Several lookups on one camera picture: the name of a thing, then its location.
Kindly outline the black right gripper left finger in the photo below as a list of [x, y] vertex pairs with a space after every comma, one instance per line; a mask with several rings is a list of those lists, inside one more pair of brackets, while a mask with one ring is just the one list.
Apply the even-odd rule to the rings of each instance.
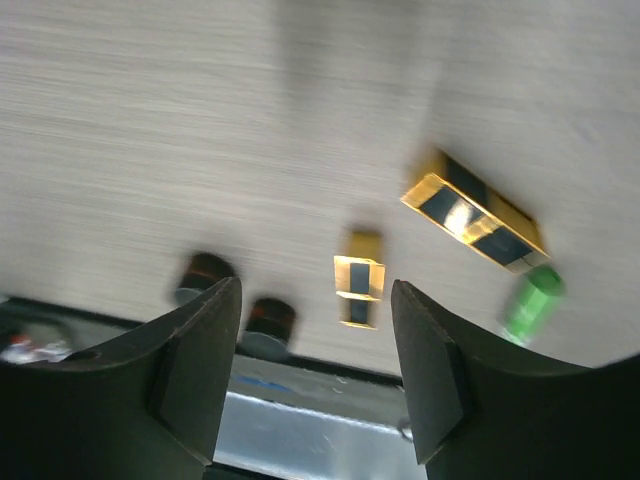
[[212, 463], [242, 286], [226, 278], [56, 363], [1, 366], [5, 479], [200, 479]]

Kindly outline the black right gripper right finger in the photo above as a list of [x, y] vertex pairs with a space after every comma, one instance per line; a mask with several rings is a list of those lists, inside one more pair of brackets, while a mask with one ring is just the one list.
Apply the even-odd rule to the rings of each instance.
[[597, 368], [514, 345], [398, 280], [391, 310], [431, 479], [635, 479], [639, 359]]

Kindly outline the gold black lipstick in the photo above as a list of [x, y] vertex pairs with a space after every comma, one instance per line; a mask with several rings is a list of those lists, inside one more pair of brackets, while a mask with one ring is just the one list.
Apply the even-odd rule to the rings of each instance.
[[512, 273], [549, 261], [537, 222], [438, 147], [428, 148], [414, 163], [401, 201]]
[[333, 260], [341, 323], [375, 330], [375, 312], [384, 296], [386, 276], [382, 232], [364, 227], [349, 230]]

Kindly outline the green lip balm tube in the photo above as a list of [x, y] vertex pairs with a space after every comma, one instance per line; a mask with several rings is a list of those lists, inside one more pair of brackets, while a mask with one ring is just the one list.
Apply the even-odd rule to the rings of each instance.
[[530, 270], [520, 281], [506, 310], [502, 336], [527, 346], [566, 294], [566, 284], [549, 264]]

